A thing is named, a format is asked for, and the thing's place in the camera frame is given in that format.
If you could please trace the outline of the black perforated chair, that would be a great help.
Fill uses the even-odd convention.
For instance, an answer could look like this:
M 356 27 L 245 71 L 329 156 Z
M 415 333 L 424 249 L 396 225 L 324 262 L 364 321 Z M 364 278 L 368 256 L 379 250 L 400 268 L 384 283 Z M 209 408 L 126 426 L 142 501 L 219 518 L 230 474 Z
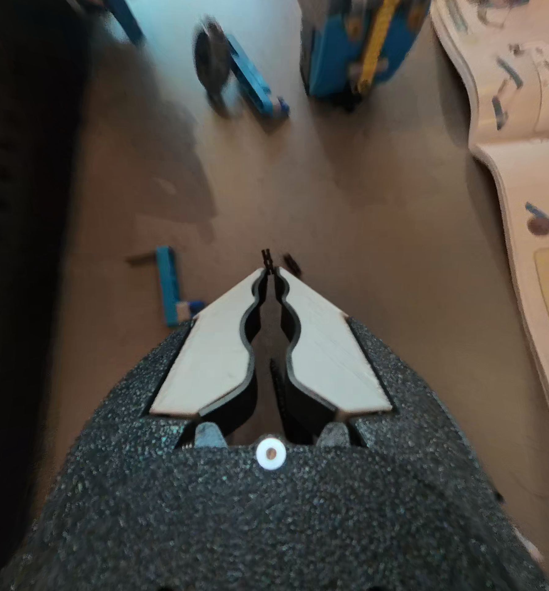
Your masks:
M 0 568 L 27 527 L 88 71 L 67 1 L 0 1 Z

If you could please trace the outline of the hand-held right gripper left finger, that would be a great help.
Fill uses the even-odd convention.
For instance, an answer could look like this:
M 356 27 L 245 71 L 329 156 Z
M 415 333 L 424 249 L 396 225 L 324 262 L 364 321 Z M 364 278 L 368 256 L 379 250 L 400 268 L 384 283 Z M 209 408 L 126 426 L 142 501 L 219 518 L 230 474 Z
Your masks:
M 196 315 L 150 414 L 206 417 L 249 386 L 267 270 L 257 269 Z

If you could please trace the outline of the open instruction booklet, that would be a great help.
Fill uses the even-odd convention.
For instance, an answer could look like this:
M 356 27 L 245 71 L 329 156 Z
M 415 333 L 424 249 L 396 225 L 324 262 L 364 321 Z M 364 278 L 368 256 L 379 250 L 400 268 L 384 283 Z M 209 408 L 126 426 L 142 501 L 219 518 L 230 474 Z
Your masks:
M 497 188 L 511 276 L 549 406 L 549 1 L 433 1 Z

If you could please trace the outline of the blue perforated beam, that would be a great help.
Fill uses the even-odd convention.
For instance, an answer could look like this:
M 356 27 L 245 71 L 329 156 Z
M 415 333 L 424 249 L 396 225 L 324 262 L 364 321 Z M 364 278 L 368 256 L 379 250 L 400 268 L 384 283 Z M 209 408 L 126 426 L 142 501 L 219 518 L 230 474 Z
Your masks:
M 155 261 L 159 272 L 164 320 L 166 326 L 172 328 L 179 323 L 177 304 L 180 302 L 180 286 L 173 248 L 169 246 L 156 247 Z
M 115 17 L 130 42 L 138 46 L 144 40 L 143 31 L 126 1 L 102 1 L 104 7 Z
M 231 71 L 238 80 L 243 94 L 260 115 L 272 118 L 270 116 L 272 98 L 270 86 L 236 38 L 228 33 L 225 34 L 225 37 L 231 55 Z

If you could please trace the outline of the grey desk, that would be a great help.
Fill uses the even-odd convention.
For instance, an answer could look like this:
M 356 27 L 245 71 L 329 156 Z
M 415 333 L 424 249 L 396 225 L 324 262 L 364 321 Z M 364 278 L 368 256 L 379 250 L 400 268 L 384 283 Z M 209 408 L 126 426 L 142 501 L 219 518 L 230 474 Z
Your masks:
M 392 80 L 352 113 L 308 99 L 296 1 L 132 1 L 145 46 L 93 20 L 37 516 L 112 387 L 167 335 L 157 272 L 217 299 L 290 253 L 436 392 L 549 574 L 549 409 L 512 287 L 492 175 L 468 151 L 469 102 L 426 21 Z M 290 107 L 260 115 L 231 71 L 228 116 L 197 79 L 204 17 Z

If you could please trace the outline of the blue yellow toy vehicle model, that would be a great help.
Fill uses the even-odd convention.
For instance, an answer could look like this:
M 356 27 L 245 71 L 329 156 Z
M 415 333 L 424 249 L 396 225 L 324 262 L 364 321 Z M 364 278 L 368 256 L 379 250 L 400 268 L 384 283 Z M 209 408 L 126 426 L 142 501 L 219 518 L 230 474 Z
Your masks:
M 431 1 L 298 1 L 306 94 L 353 111 L 410 53 Z

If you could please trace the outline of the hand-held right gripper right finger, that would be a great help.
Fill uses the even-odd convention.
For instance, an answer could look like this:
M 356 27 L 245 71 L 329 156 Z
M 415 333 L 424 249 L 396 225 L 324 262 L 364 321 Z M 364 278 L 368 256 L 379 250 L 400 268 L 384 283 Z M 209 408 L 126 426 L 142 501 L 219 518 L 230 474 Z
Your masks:
M 340 417 L 392 410 L 348 315 L 284 268 L 274 277 L 291 385 Z

